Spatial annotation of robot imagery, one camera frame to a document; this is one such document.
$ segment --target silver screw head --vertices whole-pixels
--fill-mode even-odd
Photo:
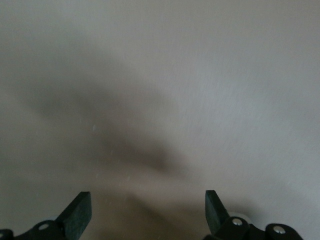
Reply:
[[[232,223],[236,226],[241,226],[242,225],[242,221],[239,218],[234,218],[232,220]]]
[[[283,227],[281,226],[274,226],[273,230],[277,233],[277,234],[285,234],[286,230],[284,230]]]

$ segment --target gray surface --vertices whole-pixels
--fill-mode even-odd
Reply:
[[[319,1],[2,1],[0,226],[92,192],[82,239],[200,239],[205,190],[320,225]]]

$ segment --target white surface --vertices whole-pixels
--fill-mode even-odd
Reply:
[[[319,1],[3,1],[0,22],[1,228],[89,190],[82,239],[200,239],[215,189],[318,237]]]

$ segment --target screw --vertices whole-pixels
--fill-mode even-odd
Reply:
[[[277,233],[277,234],[285,234],[286,230],[284,230],[283,227],[281,226],[274,226],[273,230]]]
[[[241,225],[242,225],[242,221],[241,221],[239,218],[234,218],[234,219],[232,220],[232,223],[233,223],[234,225],[237,225],[237,226],[241,226]]]
[[[49,224],[48,223],[45,223],[45,224],[42,224],[40,227],[39,227],[39,230],[44,230],[46,229],[47,227],[49,227]]]

